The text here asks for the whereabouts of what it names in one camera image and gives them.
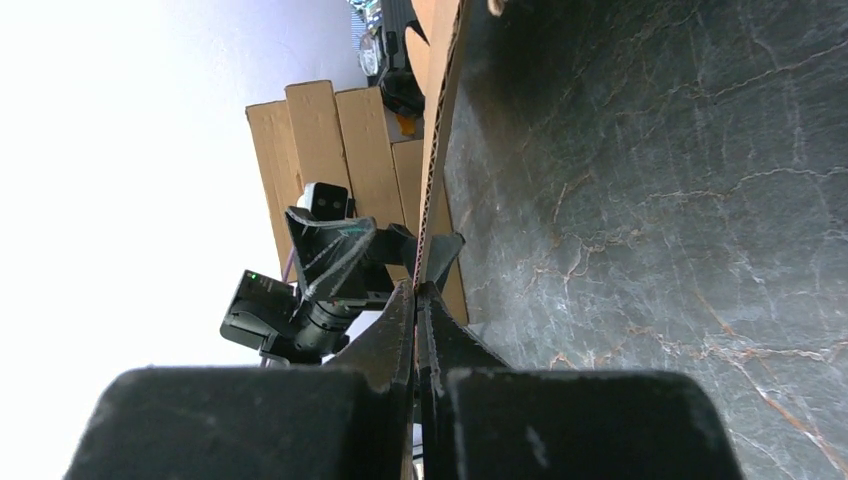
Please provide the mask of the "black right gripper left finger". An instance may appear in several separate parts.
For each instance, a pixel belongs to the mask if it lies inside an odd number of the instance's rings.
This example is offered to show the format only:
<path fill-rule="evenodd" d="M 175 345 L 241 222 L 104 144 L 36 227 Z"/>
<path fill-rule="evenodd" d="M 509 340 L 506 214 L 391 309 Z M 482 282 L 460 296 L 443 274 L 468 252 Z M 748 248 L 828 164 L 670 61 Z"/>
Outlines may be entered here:
<path fill-rule="evenodd" d="M 414 290 L 317 366 L 143 368 L 103 392 L 70 479 L 408 479 Z"/>

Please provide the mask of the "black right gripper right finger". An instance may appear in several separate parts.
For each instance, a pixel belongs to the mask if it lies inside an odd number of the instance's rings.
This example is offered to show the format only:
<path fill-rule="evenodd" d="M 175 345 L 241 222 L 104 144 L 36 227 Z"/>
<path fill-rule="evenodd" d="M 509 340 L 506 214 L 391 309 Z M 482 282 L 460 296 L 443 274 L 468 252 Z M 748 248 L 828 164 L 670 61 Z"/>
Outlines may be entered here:
<path fill-rule="evenodd" d="M 417 290 L 430 479 L 739 479 L 709 396 L 661 370 L 509 367 Z"/>

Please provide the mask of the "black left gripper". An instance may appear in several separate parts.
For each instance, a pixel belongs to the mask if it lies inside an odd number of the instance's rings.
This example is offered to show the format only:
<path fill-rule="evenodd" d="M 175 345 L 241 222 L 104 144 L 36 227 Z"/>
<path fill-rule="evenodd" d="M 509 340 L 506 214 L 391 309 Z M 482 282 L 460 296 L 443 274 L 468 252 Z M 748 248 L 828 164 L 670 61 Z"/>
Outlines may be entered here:
<path fill-rule="evenodd" d="M 285 220 L 295 249 L 294 266 L 304 302 L 373 311 L 385 307 L 394 284 L 382 264 L 367 258 L 378 234 L 374 218 L 321 221 L 304 208 L 290 207 L 285 211 Z M 388 264 L 414 272 L 418 238 L 401 224 L 389 224 L 385 232 Z M 464 245 L 461 233 L 435 235 L 424 282 L 444 287 Z"/>

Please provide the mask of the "brown cardboard box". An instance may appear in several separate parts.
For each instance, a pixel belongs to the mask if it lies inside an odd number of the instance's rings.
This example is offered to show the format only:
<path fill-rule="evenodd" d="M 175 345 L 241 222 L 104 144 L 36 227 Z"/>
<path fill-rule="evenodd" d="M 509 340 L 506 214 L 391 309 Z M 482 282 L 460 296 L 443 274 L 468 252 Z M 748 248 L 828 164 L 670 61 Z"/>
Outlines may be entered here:
<path fill-rule="evenodd" d="M 471 3 L 414 1 L 412 6 L 420 29 L 409 27 L 405 41 L 413 74 L 425 99 L 420 224 L 414 263 L 414 284 L 420 286 L 426 282 L 430 263 L 436 203 L 443 186 Z"/>

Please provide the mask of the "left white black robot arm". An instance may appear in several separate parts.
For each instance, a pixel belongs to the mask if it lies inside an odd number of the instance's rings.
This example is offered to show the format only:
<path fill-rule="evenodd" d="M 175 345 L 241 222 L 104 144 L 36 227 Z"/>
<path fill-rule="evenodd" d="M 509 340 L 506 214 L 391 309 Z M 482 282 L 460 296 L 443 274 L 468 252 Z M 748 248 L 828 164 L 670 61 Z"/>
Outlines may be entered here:
<path fill-rule="evenodd" d="M 243 273 L 219 332 L 268 360 L 317 365 L 341 352 L 364 311 L 385 309 L 397 280 L 389 269 L 414 272 L 418 240 L 403 225 L 381 228 L 372 217 L 321 220 L 292 207 L 296 282 Z"/>

